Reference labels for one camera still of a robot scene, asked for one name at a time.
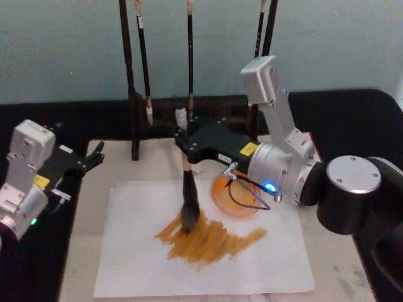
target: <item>black cable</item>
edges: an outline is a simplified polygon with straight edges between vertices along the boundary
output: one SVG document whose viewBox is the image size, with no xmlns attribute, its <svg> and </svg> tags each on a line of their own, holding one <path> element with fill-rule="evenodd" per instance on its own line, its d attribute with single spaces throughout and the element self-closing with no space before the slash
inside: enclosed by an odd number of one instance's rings
<svg viewBox="0 0 403 302">
<path fill-rule="evenodd" d="M 271 39 L 273 37 L 273 30 L 275 28 L 277 2 L 278 0 L 271 0 L 270 2 L 270 10 L 267 19 L 266 33 L 264 34 L 264 42 L 262 50 L 262 56 L 264 57 L 269 55 L 270 52 Z"/>
<path fill-rule="evenodd" d="M 249 182 L 249 183 L 253 183 L 250 179 L 248 179 L 248 178 L 246 178 L 246 177 L 242 177 L 242 176 L 237 176 L 239 179 L 241 179 L 242 181 L 246 181 L 246 182 Z M 233 202 L 235 202 L 235 204 L 237 204 L 237 205 L 239 205 L 239 206 L 242 206 L 242 207 L 244 207 L 244 208 L 249 208 L 249 209 L 256 209 L 256 210 L 265 210 L 265 211 L 268 211 L 268 210 L 270 210 L 270 207 L 267 205 L 267 204 L 265 204 L 265 203 L 263 203 L 264 205 L 265 205 L 265 207 L 262 207 L 262 206 L 249 206 L 249 205 L 247 205 L 247 204 L 243 204 L 243 203 L 240 203 L 240 202 L 238 202 L 235 198 L 234 198 L 234 196 L 232 195 L 232 192 L 231 192 L 231 185 L 232 185 L 232 183 L 233 183 L 233 181 L 232 180 L 230 180 L 230 183 L 229 183 L 229 186 L 228 186 L 228 194 L 229 194 L 229 197 L 230 197 L 230 199 L 233 201 Z"/>
</svg>

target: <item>table surface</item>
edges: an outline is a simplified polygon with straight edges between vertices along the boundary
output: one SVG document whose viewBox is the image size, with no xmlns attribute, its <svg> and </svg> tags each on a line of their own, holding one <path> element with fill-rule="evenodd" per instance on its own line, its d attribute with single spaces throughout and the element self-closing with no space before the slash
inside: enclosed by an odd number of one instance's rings
<svg viewBox="0 0 403 302">
<path fill-rule="evenodd" d="M 89 144 L 92 150 L 98 141 Z M 93 299 L 109 190 L 121 181 L 181 179 L 181 153 L 173 139 L 141 141 L 138 162 L 128 157 L 131 143 L 106 141 L 105 161 L 82 182 L 69 253 L 65 267 L 61 302 L 71 301 L 375 301 L 351 236 L 327 231 L 316 218 L 316 207 L 299 208 L 315 290 L 297 294 L 259 294 L 250 296 L 183 296 L 125 299 Z M 204 161 L 193 166 L 201 179 L 222 171 L 223 165 Z"/>
</svg>

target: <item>blue led light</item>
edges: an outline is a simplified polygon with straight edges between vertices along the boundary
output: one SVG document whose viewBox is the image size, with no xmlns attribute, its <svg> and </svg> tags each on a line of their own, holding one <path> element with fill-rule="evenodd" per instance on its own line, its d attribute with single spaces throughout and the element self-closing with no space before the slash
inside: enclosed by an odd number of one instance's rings
<svg viewBox="0 0 403 302">
<path fill-rule="evenodd" d="M 264 184 L 264 187 L 269 190 L 270 192 L 275 192 L 276 191 L 276 186 L 270 182 L 267 182 Z"/>
</svg>

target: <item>black cloth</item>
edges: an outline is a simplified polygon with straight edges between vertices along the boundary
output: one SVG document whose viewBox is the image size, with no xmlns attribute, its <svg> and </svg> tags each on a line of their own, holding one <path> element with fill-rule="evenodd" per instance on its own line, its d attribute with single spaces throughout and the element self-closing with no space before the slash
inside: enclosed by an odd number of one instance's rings
<svg viewBox="0 0 403 302">
<path fill-rule="evenodd" d="M 296 92 L 290 93 L 290 106 L 296 126 L 312 133 L 324 161 L 346 154 L 379 156 L 403 168 L 403 114 L 389 95 L 373 89 Z M 58 141 L 84 155 L 91 139 L 129 140 L 129 114 L 126 101 L 0 106 L 0 183 L 7 171 L 13 128 L 24 119 L 44 125 L 63 121 Z M 79 185 L 78 181 L 69 184 L 73 193 L 78 193 Z M 40 216 L 15 249 L 0 254 L 1 301 L 57 300 L 76 204 L 77 197 L 55 216 Z M 371 216 L 355 241 L 377 300 L 403 301 L 370 257 L 370 249 L 386 232 Z"/>
</svg>

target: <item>brush handle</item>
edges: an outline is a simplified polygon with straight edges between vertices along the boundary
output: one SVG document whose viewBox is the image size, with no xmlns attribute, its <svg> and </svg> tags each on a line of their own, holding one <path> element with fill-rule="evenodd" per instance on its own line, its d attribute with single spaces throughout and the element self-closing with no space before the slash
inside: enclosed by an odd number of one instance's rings
<svg viewBox="0 0 403 302">
<path fill-rule="evenodd" d="M 188 161 L 187 155 L 183 152 L 182 152 L 182 164 L 183 164 L 183 171 L 191 172 L 191 164 Z"/>
<path fill-rule="evenodd" d="M 261 39 L 261 35 L 262 35 L 263 20 L 264 20 L 264 11 L 261 11 L 260 16 L 259 16 L 258 37 L 256 38 L 256 47 L 254 49 L 255 58 L 259 57 L 260 39 Z"/>
<path fill-rule="evenodd" d="M 269 16 L 267 19 L 266 34 L 264 35 L 262 56 L 269 55 L 271 39 L 273 37 L 273 30 L 275 27 L 276 11 L 278 0 L 271 0 L 269 8 Z"/>
<path fill-rule="evenodd" d="M 144 87 L 145 96 L 150 96 L 150 80 L 149 80 L 149 68 L 147 63 L 147 51 L 145 49 L 144 38 L 144 22 L 142 17 L 141 0 L 135 0 L 136 16 L 137 16 L 137 28 L 139 29 L 140 51 L 141 61 L 143 65 Z"/>
<path fill-rule="evenodd" d="M 193 115 L 193 0 L 187 0 L 188 8 L 188 52 L 189 52 L 189 100 L 190 118 Z"/>
<path fill-rule="evenodd" d="M 195 177 L 192 171 L 183 171 L 183 200 L 186 204 L 198 204 Z"/>
</svg>

